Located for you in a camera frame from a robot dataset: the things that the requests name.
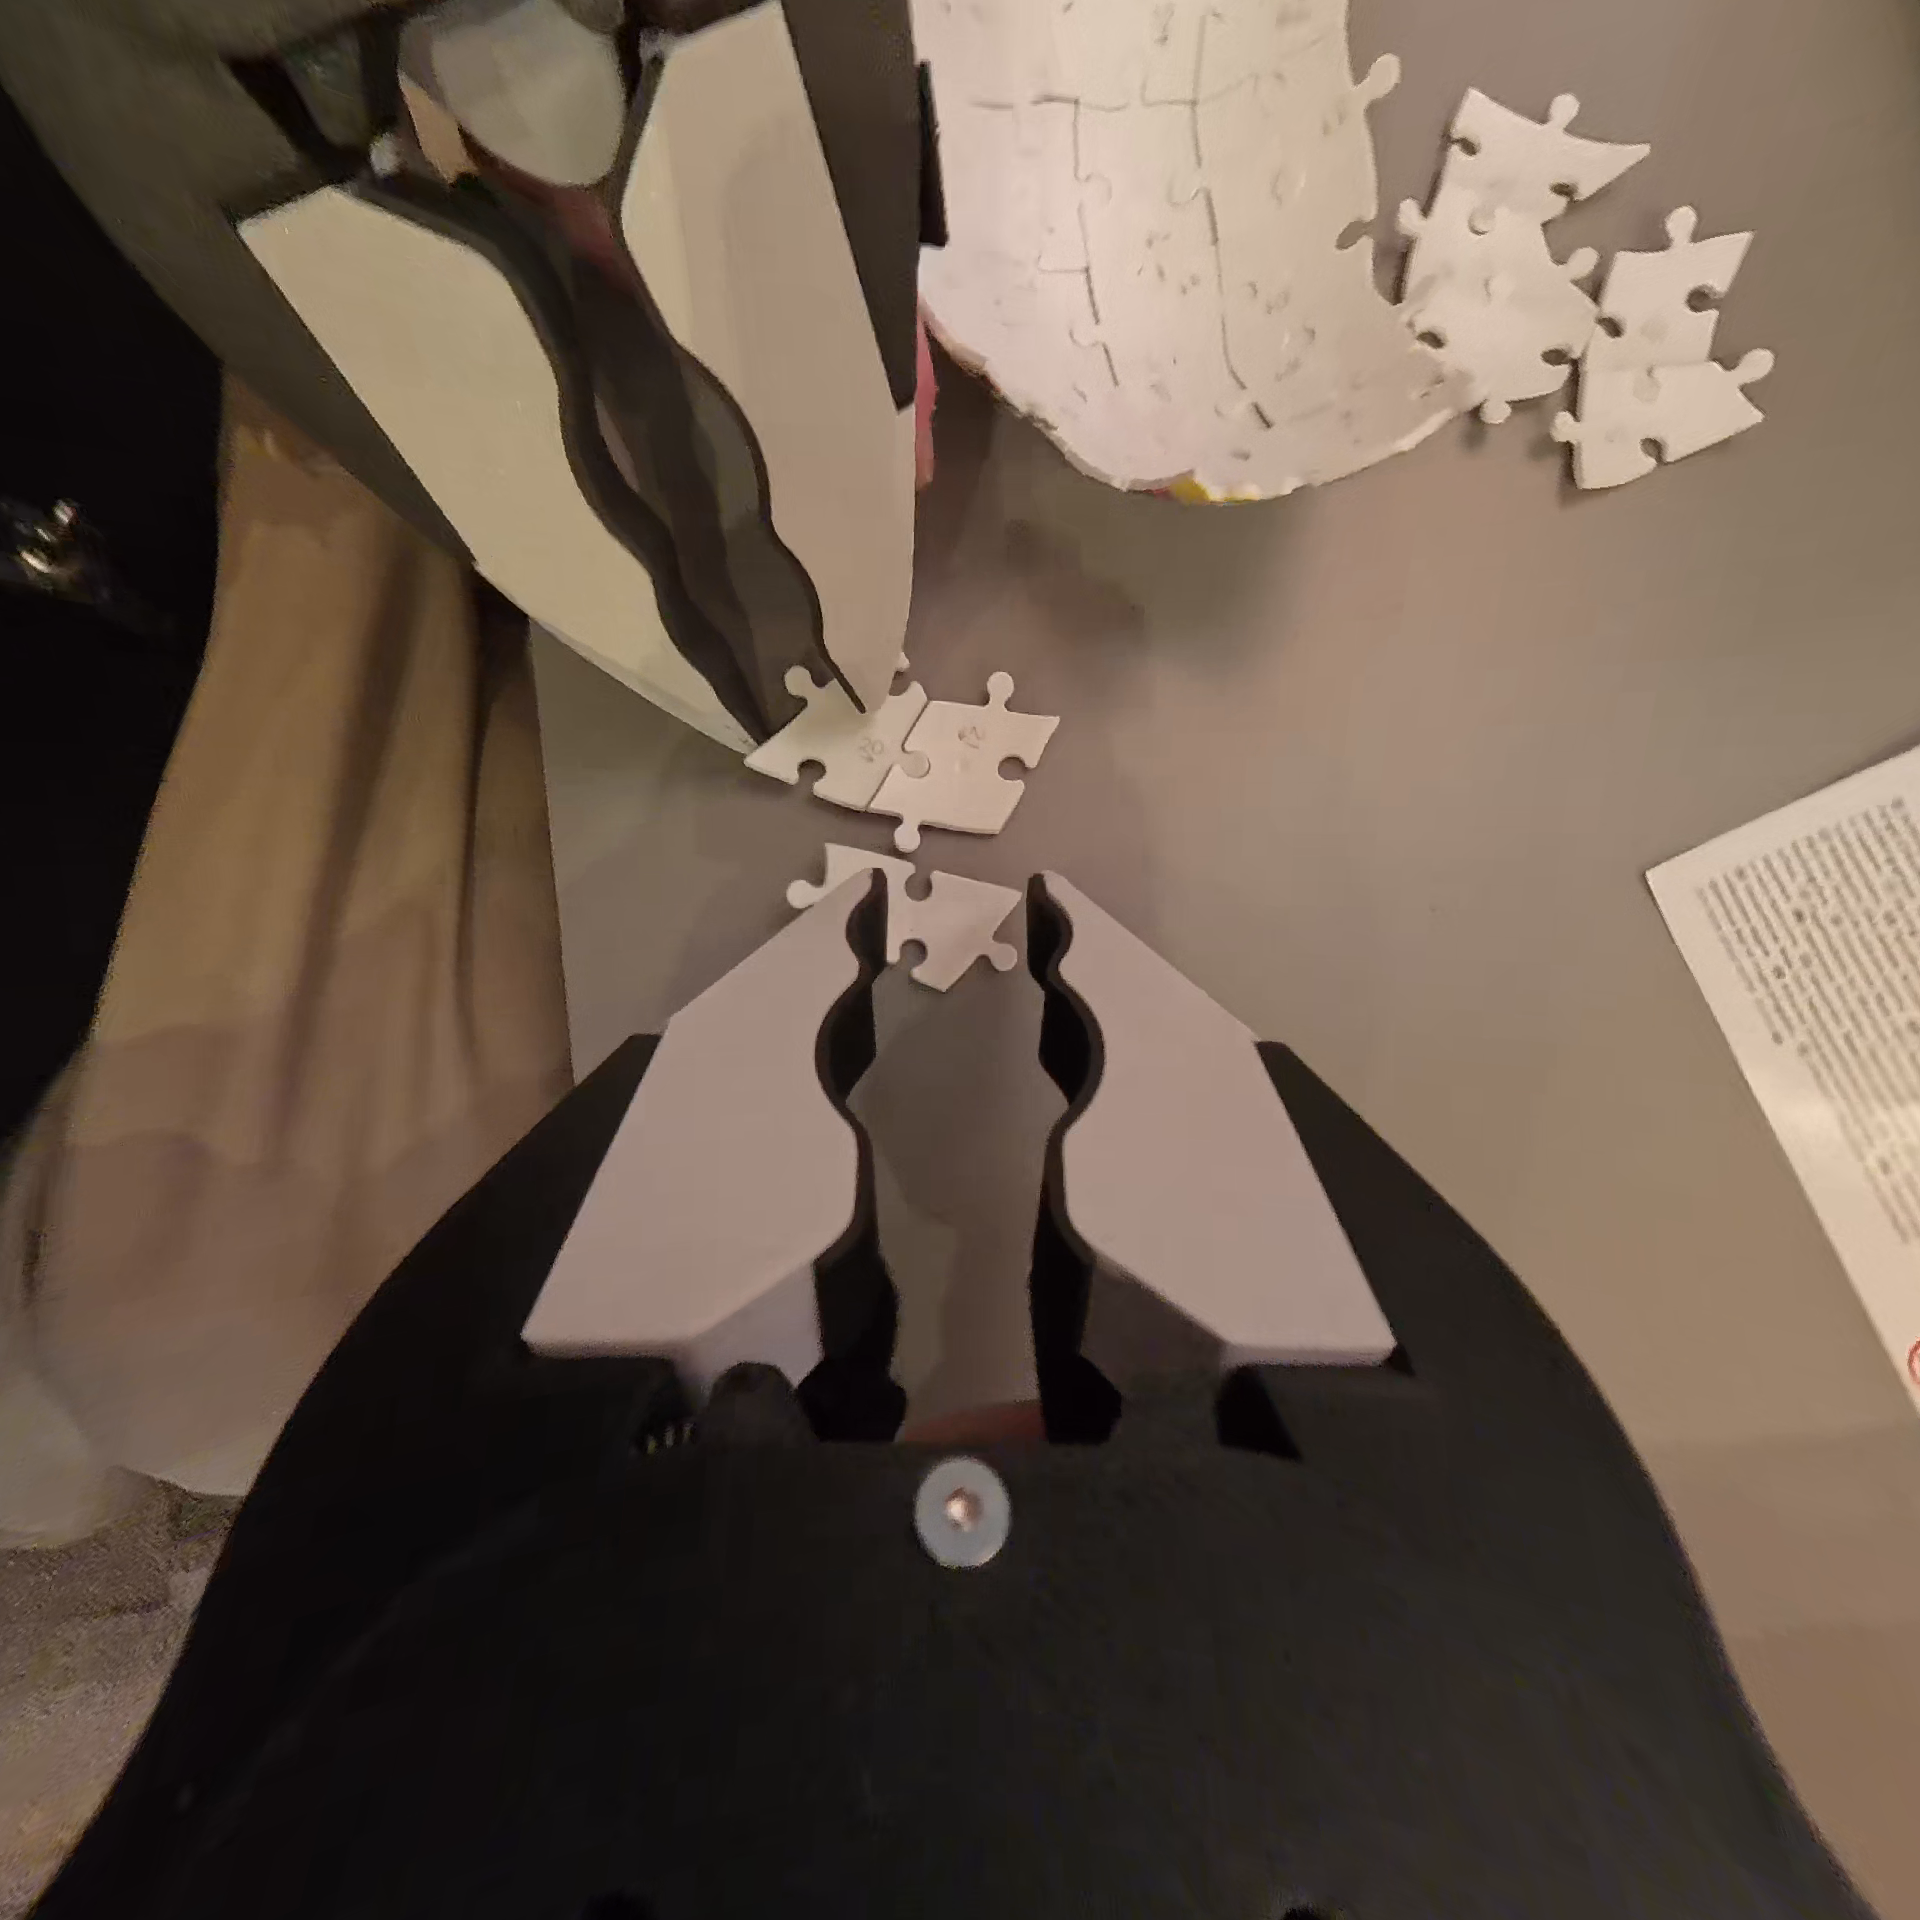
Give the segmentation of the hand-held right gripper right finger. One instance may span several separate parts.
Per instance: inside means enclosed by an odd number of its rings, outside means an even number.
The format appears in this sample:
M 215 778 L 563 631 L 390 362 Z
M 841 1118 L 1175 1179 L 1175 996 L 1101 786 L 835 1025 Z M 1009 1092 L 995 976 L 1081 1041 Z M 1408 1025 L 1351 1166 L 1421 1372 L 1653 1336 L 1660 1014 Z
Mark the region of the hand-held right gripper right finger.
M 1091 1268 L 1091 1320 L 1179 1356 L 1372 1366 L 1393 1348 L 1372 1282 L 1255 1031 L 1055 872 L 1025 891 L 1043 1064 L 1067 1111 L 1046 1222 Z

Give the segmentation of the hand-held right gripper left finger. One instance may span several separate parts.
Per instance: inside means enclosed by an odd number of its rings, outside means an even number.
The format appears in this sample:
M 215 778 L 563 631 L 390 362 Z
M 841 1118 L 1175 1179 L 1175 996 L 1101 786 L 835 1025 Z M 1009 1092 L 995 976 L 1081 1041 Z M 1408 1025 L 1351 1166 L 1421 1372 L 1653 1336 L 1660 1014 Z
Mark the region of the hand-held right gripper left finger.
M 520 1336 L 540 1356 L 893 1369 L 897 1294 L 849 1095 L 884 878 L 859 872 L 665 1025 Z

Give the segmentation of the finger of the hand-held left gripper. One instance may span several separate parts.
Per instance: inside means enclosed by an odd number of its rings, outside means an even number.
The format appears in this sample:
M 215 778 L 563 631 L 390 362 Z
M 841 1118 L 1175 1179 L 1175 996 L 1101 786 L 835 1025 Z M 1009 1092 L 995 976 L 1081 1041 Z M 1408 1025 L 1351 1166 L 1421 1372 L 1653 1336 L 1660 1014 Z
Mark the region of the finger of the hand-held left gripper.
M 895 401 L 784 4 L 639 60 L 616 233 L 715 463 L 721 569 L 753 686 L 801 665 L 872 712 L 915 586 L 915 393 Z
M 236 227 L 468 560 L 519 614 L 734 755 L 737 660 L 601 439 L 568 303 L 485 195 L 331 183 Z

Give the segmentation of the white puzzle piece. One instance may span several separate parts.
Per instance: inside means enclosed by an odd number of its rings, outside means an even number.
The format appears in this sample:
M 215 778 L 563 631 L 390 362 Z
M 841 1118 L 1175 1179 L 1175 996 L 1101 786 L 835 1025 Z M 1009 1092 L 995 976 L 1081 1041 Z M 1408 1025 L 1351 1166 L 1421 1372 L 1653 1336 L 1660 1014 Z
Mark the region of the white puzzle piece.
M 823 848 L 823 872 L 819 878 L 791 881 L 784 890 L 784 902 L 796 913 L 811 910 L 854 876 L 877 874 L 887 878 L 889 894 L 895 897 L 915 878 L 917 867 L 910 858 L 884 855 L 869 848 L 852 848 L 828 843 Z
M 921 712 L 869 802 L 869 812 L 895 820 L 900 855 L 919 850 L 925 827 L 971 835 L 1005 827 L 1024 783 L 1001 766 L 1037 769 L 1060 726 L 1055 714 L 1015 712 L 1015 690 L 1015 680 L 996 671 L 980 705 L 928 703 Z
M 908 946 L 919 950 L 908 975 L 924 991 L 949 992 L 976 964 L 1015 969 L 1017 950 L 1001 940 L 1001 926 L 1022 906 L 1015 888 L 936 872 L 915 894 L 908 862 L 887 867 L 887 884 L 887 960 L 895 964 Z
M 811 799 L 854 812 L 872 808 L 893 771 L 928 774 L 928 758 L 908 748 L 928 706 L 919 682 L 887 692 L 875 712 L 856 708 L 838 682 L 819 683 L 800 663 L 784 672 L 784 690 L 801 697 L 804 712 L 750 752 L 745 769 L 797 784 L 801 771 L 816 766 Z

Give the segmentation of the partly built white puzzle ball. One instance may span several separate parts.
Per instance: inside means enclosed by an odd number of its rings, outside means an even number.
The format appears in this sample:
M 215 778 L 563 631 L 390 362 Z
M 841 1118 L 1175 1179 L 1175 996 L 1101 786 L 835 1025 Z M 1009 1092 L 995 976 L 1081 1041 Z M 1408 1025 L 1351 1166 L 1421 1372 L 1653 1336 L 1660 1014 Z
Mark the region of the partly built white puzzle ball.
M 919 298 L 1081 474 L 1259 502 L 1417 449 L 1465 376 L 1376 282 L 1344 2 L 917 2 L 949 239 Z

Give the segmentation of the large joined puzzle segment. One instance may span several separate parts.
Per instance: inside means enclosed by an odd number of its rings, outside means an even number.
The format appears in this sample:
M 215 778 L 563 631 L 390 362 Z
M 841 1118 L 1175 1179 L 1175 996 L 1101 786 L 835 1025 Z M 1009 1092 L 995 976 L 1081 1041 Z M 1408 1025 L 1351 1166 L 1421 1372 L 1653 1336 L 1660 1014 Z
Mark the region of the large joined puzzle segment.
M 1559 393 L 1597 326 L 1587 280 L 1597 254 L 1555 257 L 1548 224 L 1639 164 L 1645 143 L 1573 131 L 1580 103 L 1551 98 L 1532 119 L 1468 88 L 1425 201 L 1396 212 L 1399 312 L 1455 374 L 1483 426 Z

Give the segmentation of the metal badge clip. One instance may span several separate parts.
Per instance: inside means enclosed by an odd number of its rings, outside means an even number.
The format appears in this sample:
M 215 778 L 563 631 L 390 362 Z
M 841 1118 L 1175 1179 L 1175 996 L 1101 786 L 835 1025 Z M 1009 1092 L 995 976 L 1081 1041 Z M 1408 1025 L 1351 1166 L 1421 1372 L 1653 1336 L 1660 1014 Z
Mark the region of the metal badge clip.
M 80 508 L 59 498 L 37 508 L 1 497 L 1 588 L 84 601 L 91 592 L 88 534 Z

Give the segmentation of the beige trousers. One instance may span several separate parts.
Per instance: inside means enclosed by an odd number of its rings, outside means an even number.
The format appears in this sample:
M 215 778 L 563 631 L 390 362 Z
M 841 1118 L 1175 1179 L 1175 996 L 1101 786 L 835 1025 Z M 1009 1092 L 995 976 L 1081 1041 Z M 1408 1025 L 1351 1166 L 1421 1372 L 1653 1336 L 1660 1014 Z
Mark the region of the beige trousers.
M 236 377 L 208 654 L 5 1151 L 1 1545 L 240 1498 L 568 1086 L 525 617 Z

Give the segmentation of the white printed instruction leaflet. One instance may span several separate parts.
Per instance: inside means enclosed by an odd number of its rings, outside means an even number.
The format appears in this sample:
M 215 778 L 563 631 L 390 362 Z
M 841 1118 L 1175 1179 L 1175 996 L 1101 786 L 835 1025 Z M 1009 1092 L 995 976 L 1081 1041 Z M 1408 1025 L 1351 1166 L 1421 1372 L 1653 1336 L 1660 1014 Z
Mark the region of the white printed instruction leaflet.
M 1645 874 L 1918 1404 L 1918 750 Z

